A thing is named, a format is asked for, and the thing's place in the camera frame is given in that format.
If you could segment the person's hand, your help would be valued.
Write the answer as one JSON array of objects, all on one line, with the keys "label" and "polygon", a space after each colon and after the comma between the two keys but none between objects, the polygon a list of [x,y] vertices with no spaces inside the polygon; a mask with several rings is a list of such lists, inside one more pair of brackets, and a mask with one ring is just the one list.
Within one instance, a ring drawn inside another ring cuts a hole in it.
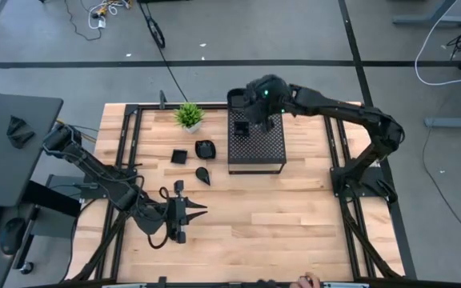
[{"label": "person's hand", "polygon": [[321,281],[315,274],[306,272],[291,282],[289,288],[321,288]]}]

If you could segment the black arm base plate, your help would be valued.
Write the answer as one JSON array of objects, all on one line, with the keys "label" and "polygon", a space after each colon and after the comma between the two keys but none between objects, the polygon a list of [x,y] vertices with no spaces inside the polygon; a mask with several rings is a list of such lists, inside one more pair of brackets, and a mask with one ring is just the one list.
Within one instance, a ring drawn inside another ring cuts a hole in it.
[{"label": "black arm base plate", "polygon": [[339,176],[342,170],[343,168],[340,167],[331,168],[331,182],[335,197],[380,197],[387,202],[395,202],[398,199],[394,188],[384,180],[381,168],[368,167],[358,181],[342,180]]},{"label": "black arm base plate", "polygon": [[107,198],[107,192],[89,176],[71,177],[50,174],[46,186],[77,200]]}]

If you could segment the black table side rail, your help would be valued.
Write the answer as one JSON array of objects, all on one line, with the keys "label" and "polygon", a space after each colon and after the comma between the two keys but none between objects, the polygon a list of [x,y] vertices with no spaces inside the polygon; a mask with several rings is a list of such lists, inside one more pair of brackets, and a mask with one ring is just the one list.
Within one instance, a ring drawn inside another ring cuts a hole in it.
[{"label": "black table side rail", "polygon": [[[146,104],[126,104],[125,114],[130,114],[136,110],[177,110],[181,106],[181,103],[167,103],[161,106],[158,103],[146,103]],[[198,103],[197,106],[203,110],[226,110],[226,103]]]},{"label": "black table side rail", "polygon": [[[415,288],[414,284],[400,279],[380,280],[379,278],[362,278],[359,282],[320,282],[310,280],[307,288]],[[161,277],[157,282],[116,283],[114,281],[69,281],[62,282],[55,288],[304,288],[297,282],[275,282],[258,280],[256,282],[216,282],[216,283],[173,283]]]}]

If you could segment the large black bowl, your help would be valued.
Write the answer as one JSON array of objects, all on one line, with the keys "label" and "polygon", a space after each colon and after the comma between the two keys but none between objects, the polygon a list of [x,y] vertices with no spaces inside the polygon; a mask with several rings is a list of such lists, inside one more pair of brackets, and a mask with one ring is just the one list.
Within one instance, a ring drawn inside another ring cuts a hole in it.
[{"label": "large black bowl", "polygon": [[195,153],[200,159],[215,159],[216,158],[216,149],[215,145],[211,140],[200,140],[196,141]]}]

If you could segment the green spiky plant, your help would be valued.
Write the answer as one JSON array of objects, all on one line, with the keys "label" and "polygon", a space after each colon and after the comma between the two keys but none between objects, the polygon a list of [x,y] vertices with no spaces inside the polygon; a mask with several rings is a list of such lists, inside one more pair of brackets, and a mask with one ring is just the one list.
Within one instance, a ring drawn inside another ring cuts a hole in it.
[{"label": "green spiky plant", "polygon": [[201,122],[203,116],[203,109],[192,102],[183,103],[174,112],[174,118],[176,122],[184,128],[191,128],[195,124]]}]

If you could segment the black diagonal frame brace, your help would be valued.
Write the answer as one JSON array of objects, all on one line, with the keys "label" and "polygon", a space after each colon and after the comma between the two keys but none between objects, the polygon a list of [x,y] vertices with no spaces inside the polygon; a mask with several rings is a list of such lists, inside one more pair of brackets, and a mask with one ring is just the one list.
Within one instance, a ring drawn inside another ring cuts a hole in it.
[{"label": "black diagonal frame brace", "polygon": [[[360,206],[359,208],[355,208],[355,215],[359,220],[356,222],[349,210],[346,198],[339,198],[339,205],[341,206],[345,230],[349,230],[350,234],[353,233],[361,243],[365,258],[370,259],[371,270],[373,270],[372,266],[376,266],[384,278],[401,278],[402,276],[389,267],[387,262],[383,260],[379,252],[369,241],[363,215],[361,214],[362,207]],[[346,238],[349,242],[354,242],[350,234],[346,234]]]},{"label": "black diagonal frame brace", "polygon": [[126,220],[130,217],[128,212],[121,212],[116,218],[114,224],[111,226],[107,235],[103,238],[98,248],[90,258],[90,261],[81,269],[81,271],[75,275],[73,281],[85,281],[87,280],[98,262],[102,259],[102,256],[106,253],[106,250],[110,243],[113,241],[114,236],[125,226]]}]

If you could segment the black desk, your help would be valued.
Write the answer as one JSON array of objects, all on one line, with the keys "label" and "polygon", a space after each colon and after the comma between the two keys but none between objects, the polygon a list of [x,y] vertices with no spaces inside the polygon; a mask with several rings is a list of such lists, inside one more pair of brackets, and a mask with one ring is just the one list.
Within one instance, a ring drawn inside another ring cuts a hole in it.
[{"label": "black desk", "polygon": [[[0,94],[0,206],[15,206],[21,200],[62,104],[60,98]],[[6,135],[13,116],[26,122],[25,131],[34,132],[21,149]]]}]

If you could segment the crumpled black cloth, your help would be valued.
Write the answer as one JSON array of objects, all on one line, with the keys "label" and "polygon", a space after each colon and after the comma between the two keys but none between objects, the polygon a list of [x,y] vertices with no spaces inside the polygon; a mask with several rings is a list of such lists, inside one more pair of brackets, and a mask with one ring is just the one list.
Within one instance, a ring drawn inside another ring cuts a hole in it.
[{"label": "crumpled black cloth", "polygon": [[35,132],[25,120],[11,115],[6,136],[12,147],[22,149],[35,136]]}]

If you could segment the black computer mouse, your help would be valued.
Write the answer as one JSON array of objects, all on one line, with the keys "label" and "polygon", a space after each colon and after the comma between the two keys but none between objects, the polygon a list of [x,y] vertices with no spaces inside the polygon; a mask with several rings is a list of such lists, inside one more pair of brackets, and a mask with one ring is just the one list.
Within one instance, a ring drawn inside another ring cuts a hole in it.
[{"label": "black computer mouse", "polygon": [[0,249],[5,255],[14,255],[22,245],[26,221],[24,218],[12,218],[3,227],[0,233]]}]

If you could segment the black perforated metal shelf riser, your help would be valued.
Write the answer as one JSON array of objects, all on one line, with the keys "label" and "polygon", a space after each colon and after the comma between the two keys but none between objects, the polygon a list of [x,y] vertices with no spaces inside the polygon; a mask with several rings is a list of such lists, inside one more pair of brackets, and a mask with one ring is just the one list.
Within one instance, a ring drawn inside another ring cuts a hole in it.
[{"label": "black perforated metal shelf riser", "polygon": [[269,133],[250,124],[250,135],[239,137],[234,136],[234,122],[248,121],[242,111],[229,109],[227,112],[229,174],[280,174],[287,163],[282,116],[270,116],[275,127]]}]

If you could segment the black pointed plate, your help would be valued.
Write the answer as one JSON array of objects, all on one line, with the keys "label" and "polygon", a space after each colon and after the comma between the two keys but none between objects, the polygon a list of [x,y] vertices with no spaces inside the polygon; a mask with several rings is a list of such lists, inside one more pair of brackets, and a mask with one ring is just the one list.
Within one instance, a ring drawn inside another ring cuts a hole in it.
[{"label": "black pointed plate", "polygon": [[210,174],[205,167],[199,167],[195,171],[195,176],[198,180],[202,181],[203,183],[210,185]]}]

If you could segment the small black footed plate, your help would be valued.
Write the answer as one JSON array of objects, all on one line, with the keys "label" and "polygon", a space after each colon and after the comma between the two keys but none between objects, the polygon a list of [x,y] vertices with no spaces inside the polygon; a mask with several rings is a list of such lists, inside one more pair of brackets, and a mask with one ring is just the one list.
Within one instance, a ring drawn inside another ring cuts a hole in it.
[{"label": "small black footed plate", "polygon": [[171,155],[170,162],[174,164],[184,165],[187,160],[187,151],[174,149]]}]

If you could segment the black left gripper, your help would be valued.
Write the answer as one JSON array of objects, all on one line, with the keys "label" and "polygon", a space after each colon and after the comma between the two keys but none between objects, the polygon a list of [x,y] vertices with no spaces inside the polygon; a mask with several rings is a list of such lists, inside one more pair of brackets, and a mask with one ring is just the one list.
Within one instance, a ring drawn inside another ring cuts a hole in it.
[{"label": "black left gripper", "polygon": [[189,198],[182,196],[184,190],[184,181],[177,180],[174,183],[175,196],[170,198],[170,204],[167,212],[167,233],[170,240],[178,244],[186,242],[186,232],[183,227],[189,225],[195,218],[206,214],[206,211],[200,211],[186,215],[186,208],[206,209],[206,206],[192,202]]}]

